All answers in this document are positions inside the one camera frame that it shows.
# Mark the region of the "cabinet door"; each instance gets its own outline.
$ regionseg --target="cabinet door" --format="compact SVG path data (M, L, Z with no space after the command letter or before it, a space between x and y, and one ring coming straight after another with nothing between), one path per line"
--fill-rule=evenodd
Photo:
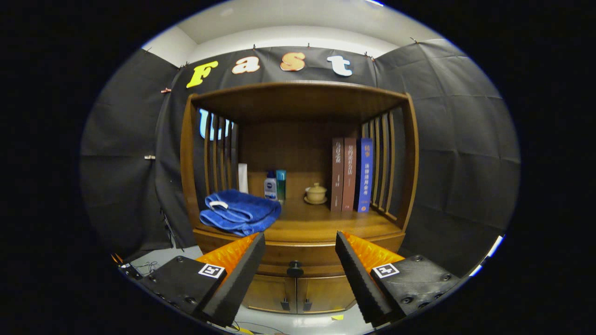
M298 278L298 314L339 312L349 309L355 303L356 299L346 276Z
M261 311L296 314L296 280L254 275L242 304Z

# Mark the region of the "orange letter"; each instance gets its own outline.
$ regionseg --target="orange letter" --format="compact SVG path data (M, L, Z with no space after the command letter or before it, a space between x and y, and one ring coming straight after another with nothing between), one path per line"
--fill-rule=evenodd
M216 67L218 65L218 61L213 61L211 63L199 65L194 68L194 74L191 78L190 82L187 84L187 88L201 85L203 82L203 78L207 78L209 73L211 72L212 67Z
M281 60L283 61L280 64L280 67L284 71L300 71L304 69L304 61L306 56L302 52L288 52Z
M232 69L232 73L237 75L244 72L255 72L260 68L259 58L255 56L244 57L236 62L236 66Z

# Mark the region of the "letter f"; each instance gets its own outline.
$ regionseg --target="letter f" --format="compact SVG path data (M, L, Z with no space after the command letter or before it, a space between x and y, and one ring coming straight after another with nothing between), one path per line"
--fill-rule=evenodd
M213 61L211 63L199 65L194 68L193 78L187 84L187 88L201 85L203 82L203 78L207 78L209 73L211 72L212 67L216 67L218 65L218 61Z

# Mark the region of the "cabinet knob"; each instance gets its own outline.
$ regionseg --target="cabinet knob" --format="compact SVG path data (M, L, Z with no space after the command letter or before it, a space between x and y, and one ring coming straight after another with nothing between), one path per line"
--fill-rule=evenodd
M284 298L284 301L280 302L281 304L281 308L284 311L289 311L290 310L290 302L288 302L288 298Z
M286 270L286 274L290 277L300 277L304 274L304 270L300 268L302 263L297 260L293 260L290 262L290 267Z
M305 312L310 311L312 307L312 302L310 300L308 300L308 298L306 298L306 301L304 301L304 307L302 308Z

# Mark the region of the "folded towel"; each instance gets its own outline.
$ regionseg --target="folded towel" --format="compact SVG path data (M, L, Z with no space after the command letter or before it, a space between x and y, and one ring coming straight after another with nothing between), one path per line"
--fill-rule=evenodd
M269 228L280 216L277 201L259 198L237 190L225 190L205 198L209 210L201 211L205 225L218 227L239 236L248 236Z

